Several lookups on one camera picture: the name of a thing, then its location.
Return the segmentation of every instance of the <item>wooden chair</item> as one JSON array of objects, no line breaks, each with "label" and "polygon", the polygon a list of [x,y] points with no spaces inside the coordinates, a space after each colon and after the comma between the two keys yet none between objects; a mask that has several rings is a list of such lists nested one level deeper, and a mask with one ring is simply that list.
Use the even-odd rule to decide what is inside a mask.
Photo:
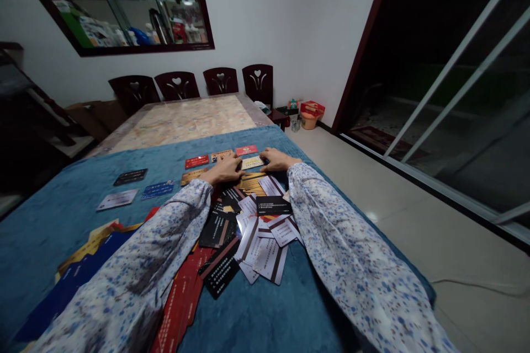
[{"label": "wooden chair", "polygon": [[160,102],[152,77],[122,76],[109,80],[109,84],[127,116],[134,115],[145,104]]},{"label": "wooden chair", "polygon": [[250,65],[243,68],[245,92],[253,101],[261,101],[272,109],[273,67],[271,65]]},{"label": "wooden chair", "polygon": [[237,71],[232,68],[213,68],[203,72],[209,95],[239,92]]},{"label": "wooden chair", "polygon": [[273,67],[258,63],[243,68],[243,81],[245,92],[253,101],[261,101],[270,107],[271,113],[267,116],[282,131],[285,131],[287,116],[272,107],[273,103]]},{"label": "wooden chair", "polygon": [[164,100],[200,98],[195,75],[190,72],[169,72],[159,74],[155,81]]}]

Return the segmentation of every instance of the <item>blue floral shirt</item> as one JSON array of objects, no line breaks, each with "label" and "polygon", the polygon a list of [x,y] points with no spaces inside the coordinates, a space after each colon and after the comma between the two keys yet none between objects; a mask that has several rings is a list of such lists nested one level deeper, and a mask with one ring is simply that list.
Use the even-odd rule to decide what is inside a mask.
[{"label": "blue floral shirt", "polygon": [[[311,262],[356,329],[381,352],[455,351],[420,281],[363,217],[310,166],[295,164],[288,175]],[[212,190],[196,179],[168,200],[79,288],[32,350],[146,351]]]}]

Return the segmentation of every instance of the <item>cardboard box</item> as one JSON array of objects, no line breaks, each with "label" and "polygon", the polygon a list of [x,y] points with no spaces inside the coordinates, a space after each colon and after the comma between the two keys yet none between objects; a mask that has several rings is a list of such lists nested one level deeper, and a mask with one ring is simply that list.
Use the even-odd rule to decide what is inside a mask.
[{"label": "cardboard box", "polygon": [[102,142],[127,120],[118,101],[78,103],[65,110],[98,142]]},{"label": "cardboard box", "polygon": [[316,116],[320,120],[322,119],[322,115],[326,111],[326,108],[315,101],[308,101],[301,104],[300,111]]}]

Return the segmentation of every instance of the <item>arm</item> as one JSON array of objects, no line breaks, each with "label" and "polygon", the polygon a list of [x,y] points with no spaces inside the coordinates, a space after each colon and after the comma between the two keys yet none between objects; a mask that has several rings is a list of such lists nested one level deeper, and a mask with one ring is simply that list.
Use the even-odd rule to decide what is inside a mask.
[{"label": "arm", "polygon": [[456,351],[420,281],[362,215],[300,159],[276,149],[262,156],[268,169],[288,170],[290,201],[309,258],[356,329],[379,351]]},{"label": "arm", "polygon": [[145,351],[176,272],[199,238],[213,185],[236,180],[241,159],[219,161],[166,201],[81,286],[32,347],[48,351]]}]

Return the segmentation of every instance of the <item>display cabinet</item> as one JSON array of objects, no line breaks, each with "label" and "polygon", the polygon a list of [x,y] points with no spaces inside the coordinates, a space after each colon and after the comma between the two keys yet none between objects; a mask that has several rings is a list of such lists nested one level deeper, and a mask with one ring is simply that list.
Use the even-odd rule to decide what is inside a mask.
[{"label": "display cabinet", "polygon": [[82,57],[215,48],[206,0],[40,1]]}]

